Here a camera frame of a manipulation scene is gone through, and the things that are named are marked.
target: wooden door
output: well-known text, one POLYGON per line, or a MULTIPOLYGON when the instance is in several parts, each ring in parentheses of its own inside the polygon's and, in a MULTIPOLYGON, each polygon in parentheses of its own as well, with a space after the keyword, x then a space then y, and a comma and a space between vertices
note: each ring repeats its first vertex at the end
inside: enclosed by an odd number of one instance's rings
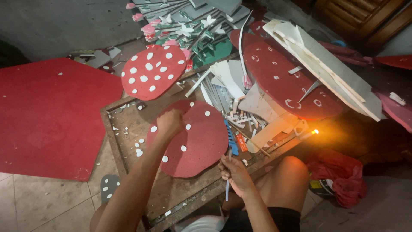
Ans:
POLYGON ((318 0, 312 15, 356 47, 409 0, 318 0))

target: black shorts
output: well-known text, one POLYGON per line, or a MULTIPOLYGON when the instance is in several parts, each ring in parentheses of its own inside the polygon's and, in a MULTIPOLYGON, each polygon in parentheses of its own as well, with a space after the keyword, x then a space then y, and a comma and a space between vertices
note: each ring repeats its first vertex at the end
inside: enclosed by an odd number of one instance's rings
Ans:
MULTIPOLYGON (((282 207, 268 207, 280 232, 300 232, 300 213, 296 210, 282 207)), ((248 212, 230 211, 230 216, 220 232, 253 232, 248 212)))

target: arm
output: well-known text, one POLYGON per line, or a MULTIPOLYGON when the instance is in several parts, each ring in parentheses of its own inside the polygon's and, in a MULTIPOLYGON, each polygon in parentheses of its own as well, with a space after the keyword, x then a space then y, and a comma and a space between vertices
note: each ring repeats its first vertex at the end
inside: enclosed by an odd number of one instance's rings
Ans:
POLYGON ((157 119, 158 133, 139 162, 113 194, 96 232, 124 232, 139 223, 146 209, 157 169, 170 141, 184 128, 181 112, 172 110, 157 119))
POLYGON ((248 171, 242 162, 232 158, 222 156, 219 163, 222 171, 222 179, 229 180, 233 190, 238 194, 246 205, 250 223, 253 231, 259 232, 278 232, 272 216, 267 206, 263 202, 255 184, 253 183, 248 171))

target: hand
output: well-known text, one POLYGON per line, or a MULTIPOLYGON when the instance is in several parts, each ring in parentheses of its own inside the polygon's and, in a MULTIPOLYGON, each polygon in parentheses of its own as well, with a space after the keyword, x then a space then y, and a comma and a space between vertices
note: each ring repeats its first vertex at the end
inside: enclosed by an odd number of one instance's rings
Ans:
POLYGON ((219 169, 222 172, 222 179, 229 180, 233 190, 242 199, 256 191, 255 184, 241 161, 235 158, 229 161, 228 157, 222 156, 219 169))
POLYGON ((167 139, 175 137, 183 128, 185 128, 185 123, 180 110, 172 109, 157 118, 158 134, 166 136, 167 139))

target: red plastic bag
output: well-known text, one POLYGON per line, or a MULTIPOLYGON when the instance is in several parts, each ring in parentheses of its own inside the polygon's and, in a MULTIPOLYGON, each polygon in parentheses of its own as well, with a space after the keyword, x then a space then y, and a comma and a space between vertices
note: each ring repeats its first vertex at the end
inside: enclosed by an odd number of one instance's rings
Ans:
POLYGON ((331 179, 338 203, 345 208, 357 205, 368 187, 362 178, 362 163, 332 149, 312 153, 306 161, 312 180, 331 179))

